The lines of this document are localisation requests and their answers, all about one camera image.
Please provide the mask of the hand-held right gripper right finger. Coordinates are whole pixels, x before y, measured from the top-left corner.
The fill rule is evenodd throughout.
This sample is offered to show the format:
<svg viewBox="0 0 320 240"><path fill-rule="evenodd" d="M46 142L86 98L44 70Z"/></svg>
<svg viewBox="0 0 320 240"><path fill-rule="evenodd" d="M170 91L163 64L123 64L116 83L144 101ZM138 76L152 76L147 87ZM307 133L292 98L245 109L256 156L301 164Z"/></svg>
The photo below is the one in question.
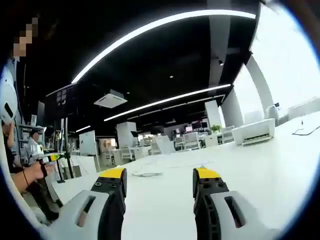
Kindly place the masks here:
<svg viewBox="0 0 320 240"><path fill-rule="evenodd" d="M221 176L208 168L193 169L193 198L198 240L276 240L257 210Z"/></svg>

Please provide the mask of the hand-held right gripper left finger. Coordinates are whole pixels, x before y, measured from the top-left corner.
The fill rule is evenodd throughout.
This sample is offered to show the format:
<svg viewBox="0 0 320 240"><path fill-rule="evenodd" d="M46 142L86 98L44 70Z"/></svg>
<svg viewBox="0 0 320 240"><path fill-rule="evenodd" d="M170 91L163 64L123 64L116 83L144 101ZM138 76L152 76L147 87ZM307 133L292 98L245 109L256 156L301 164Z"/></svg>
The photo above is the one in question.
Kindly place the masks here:
<svg viewBox="0 0 320 240"><path fill-rule="evenodd" d="M127 169L102 172L90 190L65 204L42 237L45 240L120 240L126 212Z"/></svg>

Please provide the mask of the person's left hand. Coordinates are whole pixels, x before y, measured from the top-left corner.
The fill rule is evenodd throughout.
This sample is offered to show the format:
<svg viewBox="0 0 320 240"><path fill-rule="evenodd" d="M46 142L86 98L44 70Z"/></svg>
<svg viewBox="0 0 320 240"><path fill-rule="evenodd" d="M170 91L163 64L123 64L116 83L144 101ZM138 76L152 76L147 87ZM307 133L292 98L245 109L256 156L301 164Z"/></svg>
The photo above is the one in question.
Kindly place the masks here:
<svg viewBox="0 0 320 240"><path fill-rule="evenodd" d="M34 178L36 180L39 180L39 179L43 179L43 178L47 177L50 173L52 173L52 171L54 171L54 169L55 169L55 165L54 164L46 164L45 165L45 168L47 170L47 176L43 175L43 172L41 170L41 165L40 165L39 161L36 161L35 163L33 163L30 166L30 168L32 169Z"/></svg>

